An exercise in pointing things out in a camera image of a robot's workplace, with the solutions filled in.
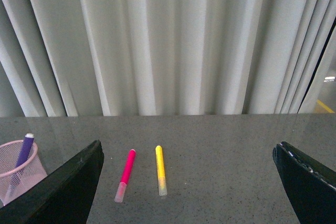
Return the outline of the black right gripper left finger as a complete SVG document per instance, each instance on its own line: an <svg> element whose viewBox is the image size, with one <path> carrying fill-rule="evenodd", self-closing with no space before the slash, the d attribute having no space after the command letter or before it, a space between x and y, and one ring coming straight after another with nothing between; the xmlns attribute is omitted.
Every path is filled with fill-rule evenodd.
<svg viewBox="0 0 336 224"><path fill-rule="evenodd" d="M1 208L1 223L86 223L104 163L99 140Z"/></svg>

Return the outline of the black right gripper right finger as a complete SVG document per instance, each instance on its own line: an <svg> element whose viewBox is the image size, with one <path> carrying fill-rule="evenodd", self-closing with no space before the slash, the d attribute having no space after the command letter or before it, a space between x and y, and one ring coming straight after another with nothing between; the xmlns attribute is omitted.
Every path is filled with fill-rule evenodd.
<svg viewBox="0 0 336 224"><path fill-rule="evenodd" d="M272 158L300 223L335 223L335 171L287 142Z"/></svg>

